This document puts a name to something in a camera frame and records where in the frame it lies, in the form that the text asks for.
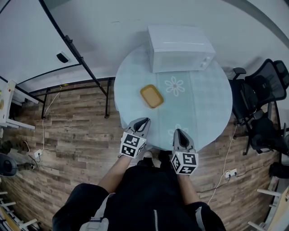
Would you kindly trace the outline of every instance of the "white microwave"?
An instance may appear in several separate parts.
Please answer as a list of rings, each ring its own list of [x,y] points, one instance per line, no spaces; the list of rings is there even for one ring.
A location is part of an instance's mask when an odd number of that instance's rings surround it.
[[[149,61],[153,73],[205,70],[215,56],[215,50],[197,27],[151,25]]]

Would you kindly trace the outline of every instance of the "wall socket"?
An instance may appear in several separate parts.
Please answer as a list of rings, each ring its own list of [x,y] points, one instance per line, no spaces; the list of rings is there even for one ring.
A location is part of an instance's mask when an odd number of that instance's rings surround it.
[[[34,153],[35,158],[38,158],[39,156],[41,156],[43,154],[42,149],[39,149],[37,152]]]
[[[226,172],[225,173],[225,177],[226,178],[229,178],[229,175],[231,175],[231,177],[232,176],[235,176],[235,173],[237,172],[237,169],[235,168],[235,169],[233,169],[233,170],[231,170],[231,171],[228,171],[228,172]]]

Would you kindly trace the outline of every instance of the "light blue tablecloth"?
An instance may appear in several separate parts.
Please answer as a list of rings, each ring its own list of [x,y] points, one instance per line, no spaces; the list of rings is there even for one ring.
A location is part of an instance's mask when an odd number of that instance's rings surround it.
[[[140,95],[148,84],[164,98],[159,108],[150,109]],[[123,60],[114,96],[123,127],[134,119],[150,118],[148,143],[164,150],[172,150],[176,128],[191,136],[197,150],[203,148],[223,132],[232,110],[231,88],[216,61],[204,71],[152,73],[144,45]]]

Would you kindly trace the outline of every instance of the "wall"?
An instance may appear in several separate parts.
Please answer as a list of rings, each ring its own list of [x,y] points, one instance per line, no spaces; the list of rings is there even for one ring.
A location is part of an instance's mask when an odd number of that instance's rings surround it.
[[[289,67],[289,52],[267,27],[221,0],[46,0],[51,14],[68,34],[97,78],[115,76],[122,60],[147,41],[150,24],[182,24],[203,29],[226,72],[256,70],[266,58]],[[81,67],[70,76],[90,79]]]

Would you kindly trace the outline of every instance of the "wooden floor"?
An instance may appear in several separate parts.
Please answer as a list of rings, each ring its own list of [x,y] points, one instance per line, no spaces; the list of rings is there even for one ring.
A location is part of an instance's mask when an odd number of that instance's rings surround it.
[[[44,120],[45,147],[38,169],[20,171],[13,178],[2,177],[2,188],[16,201],[14,209],[23,219],[36,218],[44,230],[51,230],[51,219],[64,205],[72,189],[79,183],[97,184],[117,160],[123,129],[115,109],[113,88],[109,97],[110,117],[104,119],[105,96],[99,88],[62,92],[48,109]],[[48,104],[56,94],[48,96]],[[42,104],[27,103],[21,110],[21,122],[36,126],[28,129],[5,129],[4,138],[26,140],[33,155],[43,147]],[[211,144],[199,151],[200,166],[191,176],[197,191],[214,188],[222,175],[225,156],[235,130],[234,117],[224,132]],[[252,168],[276,161],[274,152],[257,155],[250,150],[242,153],[247,138],[232,141],[226,170],[237,168],[239,175]],[[27,154],[11,154],[18,161],[30,161]],[[249,171],[239,178],[232,177],[228,184],[216,190],[211,208],[221,217],[228,231],[248,228],[247,222],[261,222],[269,209],[271,197],[259,194],[257,188],[267,189],[269,166]],[[199,193],[208,202],[213,190]]]

